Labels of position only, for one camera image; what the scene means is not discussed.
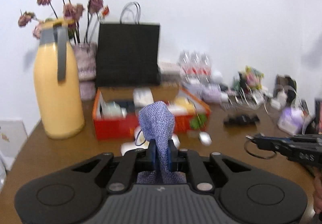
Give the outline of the person right hand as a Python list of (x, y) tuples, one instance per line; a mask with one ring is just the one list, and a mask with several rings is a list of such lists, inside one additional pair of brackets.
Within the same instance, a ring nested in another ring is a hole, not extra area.
[(314, 178), (314, 193), (313, 193), (313, 208), (317, 214), (322, 211), (322, 184), (321, 184), (321, 174), (318, 174)]

